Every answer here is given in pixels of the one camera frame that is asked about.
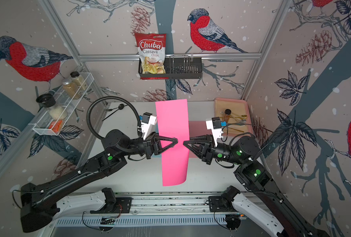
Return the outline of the magenta paper sheet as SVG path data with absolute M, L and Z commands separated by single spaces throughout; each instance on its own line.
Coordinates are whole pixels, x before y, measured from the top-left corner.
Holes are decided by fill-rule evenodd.
M 189 161 L 189 150 L 183 145 L 190 138 L 187 100 L 159 101 L 155 105 L 159 135 L 178 140 L 161 154 L 163 186 L 180 185 L 186 181 Z

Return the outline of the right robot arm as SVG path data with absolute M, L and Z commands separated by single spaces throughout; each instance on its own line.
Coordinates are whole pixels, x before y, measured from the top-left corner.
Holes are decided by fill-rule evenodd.
M 311 225 L 289 202 L 266 168 L 257 161 L 262 151 L 253 134 L 236 136 L 237 141 L 218 143 L 212 135 L 193 137 L 183 145 L 202 162 L 223 161 L 236 168 L 236 179 L 255 194 L 269 212 L 248 200 L 230 186 L 221 196 L 229 208 L 246 215 L 271 237 L 327 237 L 329 234 Z

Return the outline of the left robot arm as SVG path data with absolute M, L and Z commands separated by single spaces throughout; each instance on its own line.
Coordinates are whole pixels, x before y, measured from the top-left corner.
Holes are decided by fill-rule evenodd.
M 89 183 L 108 177 L 121 168 L 132 155 L 160 155 L 173 148 L 178 140 L 152 132 L 146 139 L 130 139 L 118 129 L 102 138 L 104 151 L 87 160 L 80 168 L 44 184 L 27 183 L 20 189 L 20 220 L 25 233 L 35 232 L 48 225 L 60 213 L 57 202 Z

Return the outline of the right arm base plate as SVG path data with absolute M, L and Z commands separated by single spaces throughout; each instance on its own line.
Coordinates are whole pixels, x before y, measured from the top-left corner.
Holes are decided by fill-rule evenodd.
M 208 205 L 210 212 L 244 212 L 249 210 L 251 205 L 242 200 L 241 195 L 235 196 L 209 196 Z

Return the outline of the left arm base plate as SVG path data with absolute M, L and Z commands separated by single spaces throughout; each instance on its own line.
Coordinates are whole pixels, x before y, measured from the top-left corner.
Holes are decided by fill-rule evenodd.
M 131 197 L 115 197 L 107 198 L 106 204 L 103 207 L 104 213 L 129 213 L 132 206 L 133 198 Z

